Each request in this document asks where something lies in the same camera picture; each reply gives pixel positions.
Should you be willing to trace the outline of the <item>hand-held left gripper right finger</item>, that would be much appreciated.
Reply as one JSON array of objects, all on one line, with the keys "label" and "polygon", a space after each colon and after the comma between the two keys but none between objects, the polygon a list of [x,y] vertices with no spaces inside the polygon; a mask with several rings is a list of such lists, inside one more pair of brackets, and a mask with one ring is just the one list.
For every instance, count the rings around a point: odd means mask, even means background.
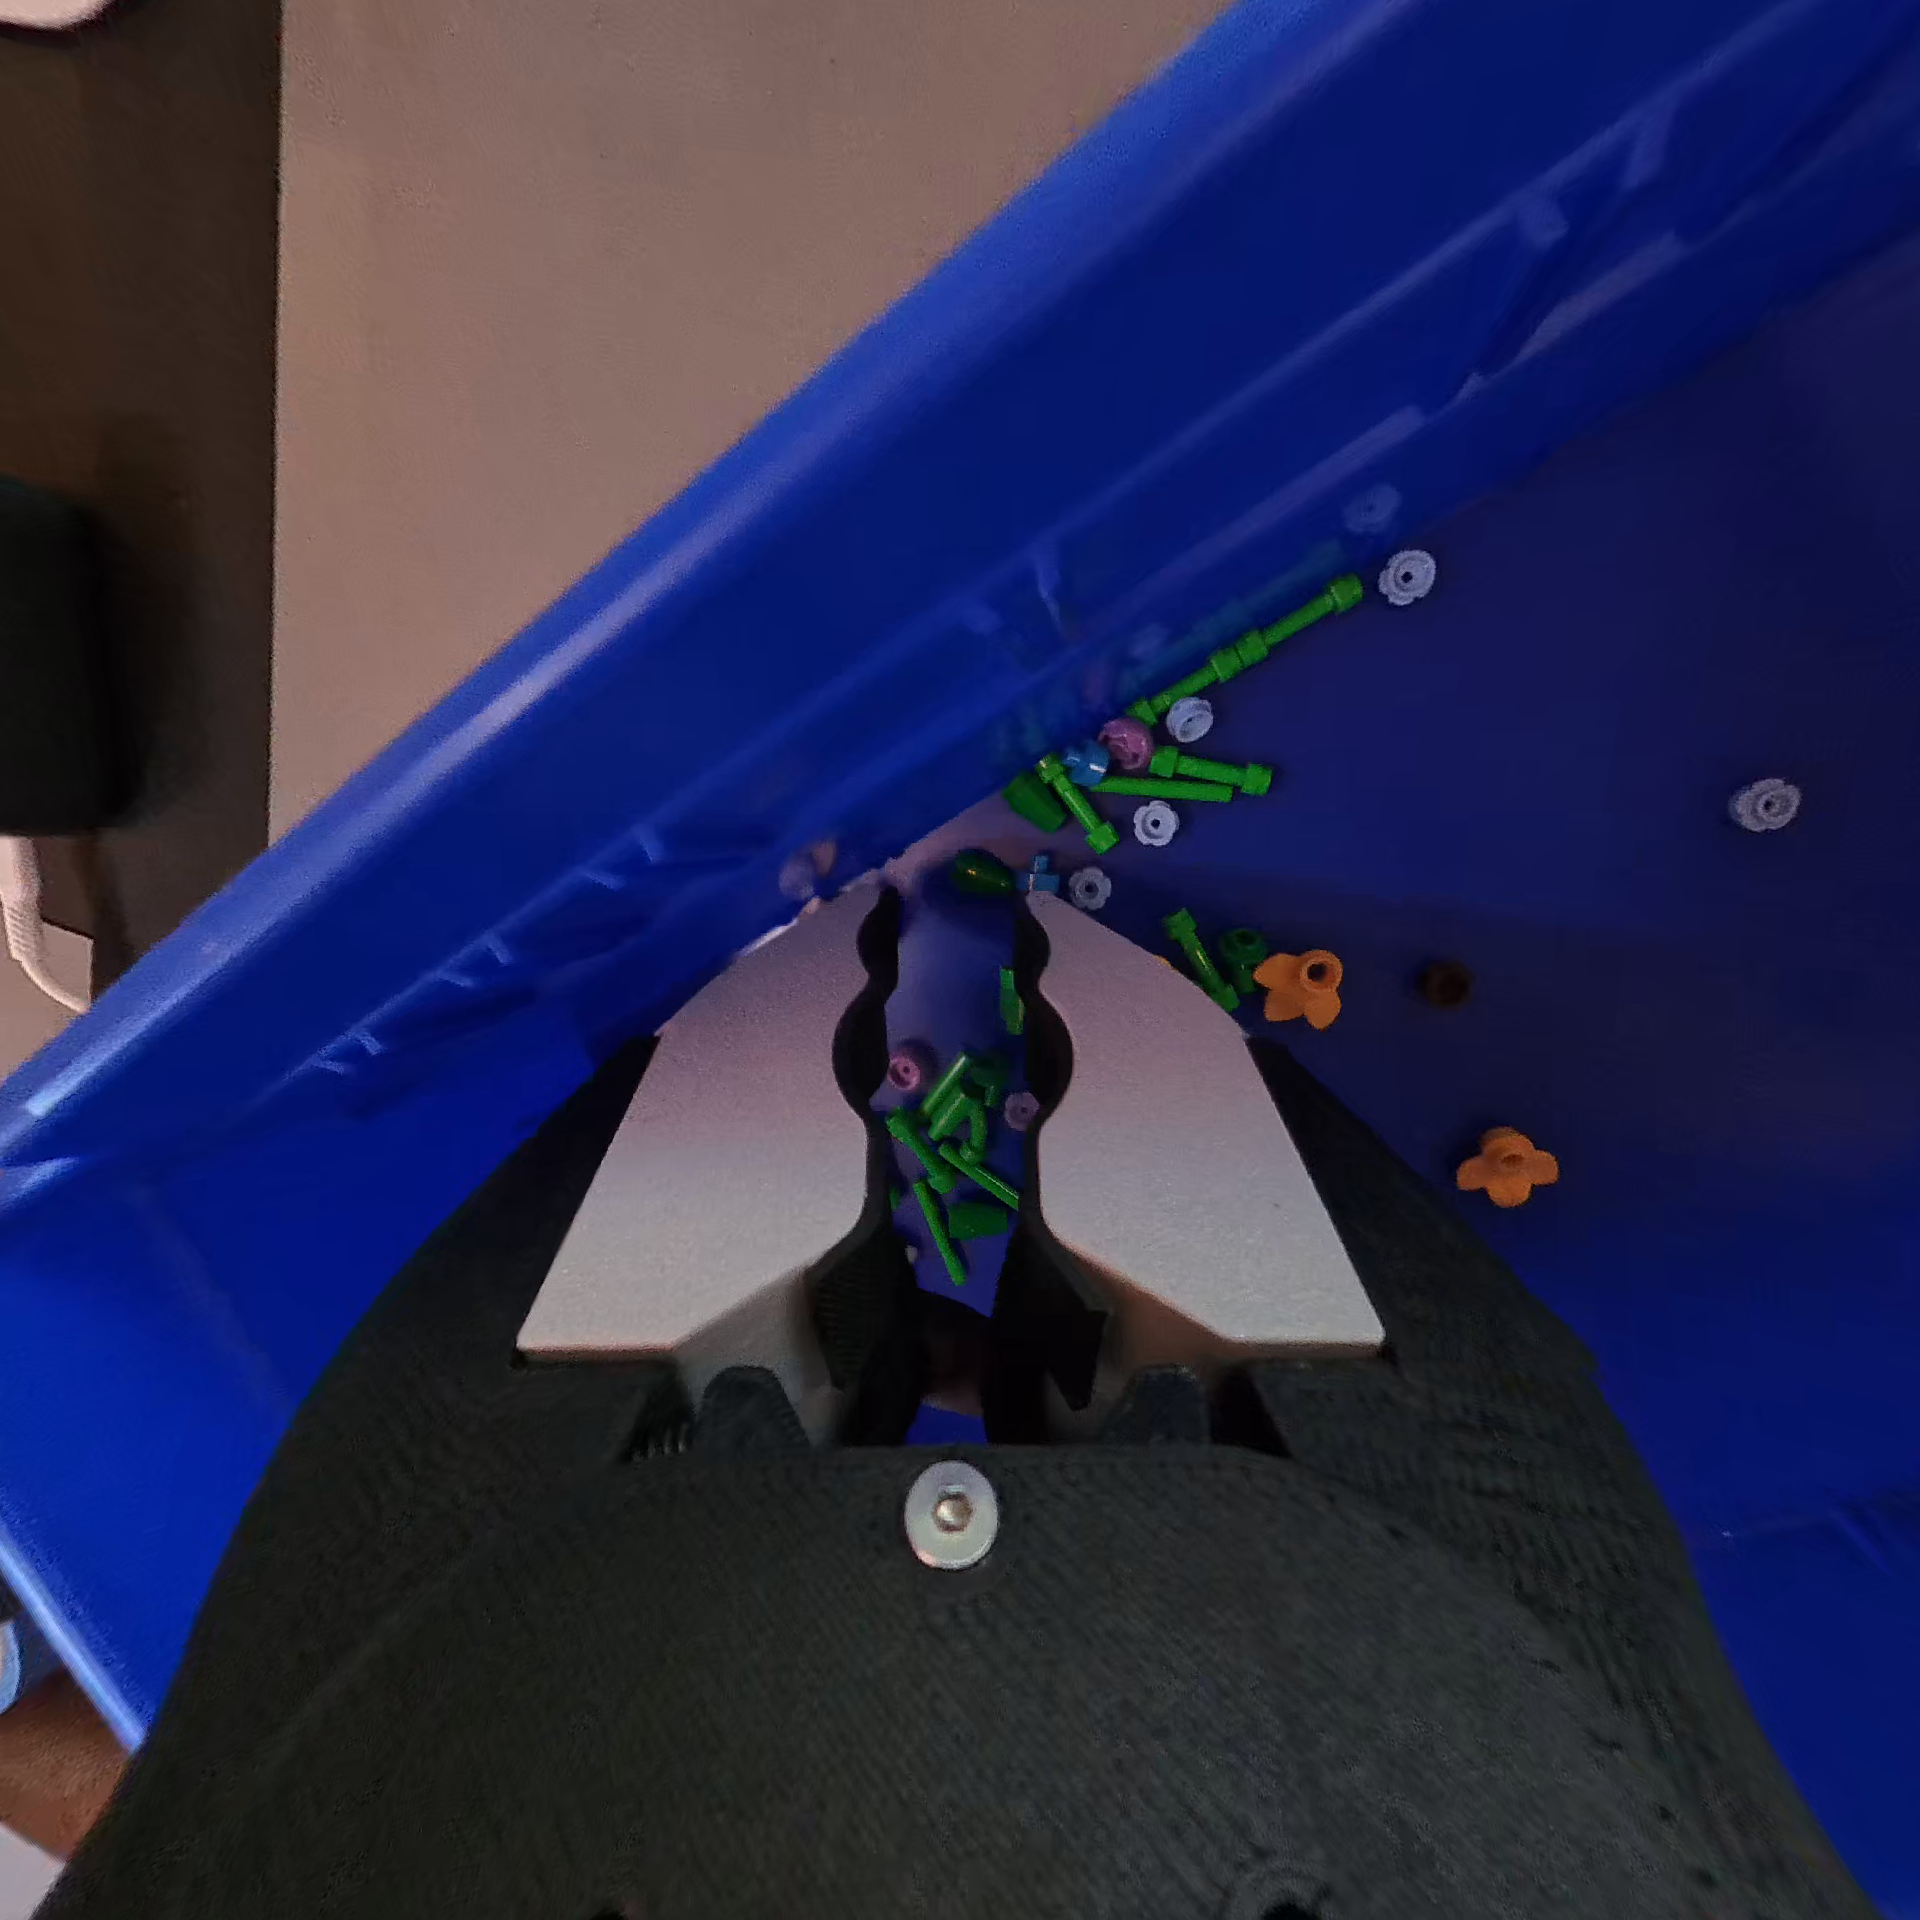
[{"label": "hand-held left gripper right finger", "polygon": [[1380,1312],[1241,1026],[1091,915],[1015,927],[1027,1085],[1006,1345],[1046,1413],[1107,1413],[1146,1370],[1363,1362]]}]

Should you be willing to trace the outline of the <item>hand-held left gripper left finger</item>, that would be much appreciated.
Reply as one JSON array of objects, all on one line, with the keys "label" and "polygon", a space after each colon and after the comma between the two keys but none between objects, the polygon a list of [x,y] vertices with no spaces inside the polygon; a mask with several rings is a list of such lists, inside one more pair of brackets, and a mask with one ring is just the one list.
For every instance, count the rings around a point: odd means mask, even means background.
[{"label": "hand-held left gripper left finger", "polygon": [[799,912],[666,1020],[519,1326],[538,1362],[666,1361],[699,1400],[771,1374],[796,1413],[842,1391],[806,1301],[868,1204],[868,1126],[834,1038],[872,987],[864,879]]}]

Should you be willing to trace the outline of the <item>pile of toy brick pieces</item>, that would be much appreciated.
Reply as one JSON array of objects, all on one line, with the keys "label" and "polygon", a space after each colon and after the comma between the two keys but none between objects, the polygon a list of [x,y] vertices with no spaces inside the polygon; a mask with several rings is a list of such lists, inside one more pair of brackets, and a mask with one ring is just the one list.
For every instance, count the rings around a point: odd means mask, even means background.
[{"label": "pile of toy brick pieces", "polygon": [[[1436,578],[1436,556],[1421,546],[1404,546],[1382,563],[1373,590],[1385,606],[1404,611],[1424,601]],[[1189,751],[1213,727],[1209,691],[1251,673],[1317,622],[1353,613],[1362,599],[1362,576],[1329,581],[1295,611],[1247,630],[1189,675],[1142,697],[1098,735],[1022,773],[1008,785],[1006,801],[1044,835],[1070,822],[1084,836],[1085,850],[1102,857],[1120,844],[1115,820],[1098,810],[1102,801],[1129,809],[1132,838],[1147,850],[1178,840],[1186,820],[1182,804],[1189,810],[1258,802],[1276,781],[1270,765],[1228,762]],[[1727,801],[1730,820],[1749,835],[1784,833],[1802,809],[1803,791],[1782,776],[1749,781]],[[1111,899],[1111,876],[1095,863],[1061,876],[1046,850],[1020,870],[988,853],[962,853],[954,858],[951,881],[972,899],[1014,901],[1020,888],[1022,899],[1067,901],[1081,915],[1103,911]],[[1161,930],[1197,990],[1225,1014],[1258,996],[1268,1024],[1298,1020],[1324,1033],[1337,1018],[1341,963],[1332,951],[1273,952],[1258,928],[1235,927],[1219,935],[1213,952],[1186,909],[1164,917]],[[1002,1097],[979,1062],[956,1060],[948,1071],[935,1071],[904,1047],[894,1051],[886,1076],[888,1086],[902,1091],[904,1106],[886,1113],[880,1124],[888,1172],[882,1199],[892,1213],[899,1213],[902,1202],[918,1213],[950,1285],[962,1287],[968,1269],[956,1240],[1010,1233],[1020,1199],[1015,1187],[989,1167],[992,1123],[997,1117],[1006,1131],[1014,1131],[1015,1121],[1008,1115],[1017,1113],[1017,1126],[1031,1126],[1038,1097]],[[1504,1124],[1482,1132],[1473,1153],[1456,1167],[1452,1184],[1458,1193],[1483,1195],[1500,1210],[1515,1210],[1540,1188],[1554,1187],[1560,1172],[1552,1153]]]}]

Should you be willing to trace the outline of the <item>blue storage bin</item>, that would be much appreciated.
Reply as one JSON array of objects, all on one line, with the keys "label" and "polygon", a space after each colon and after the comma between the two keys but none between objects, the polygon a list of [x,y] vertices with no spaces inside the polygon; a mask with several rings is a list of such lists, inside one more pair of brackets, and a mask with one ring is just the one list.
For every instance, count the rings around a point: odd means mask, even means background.
[{"label": "blue storage bin", "polygon": [[[1270,794],[1014,812],[1341,574]],[[1042,850],[1339,959],[1229,1016],[1380,1356],[1046,1410],[1029,1126],[966,1285],[890,1208]],[[864,881],[838,1410],[521,1356]],[[4,1083],[4,1593],[124,1751],[37,1917],[1915,1917],[1915,5],[1208,26]]]}]

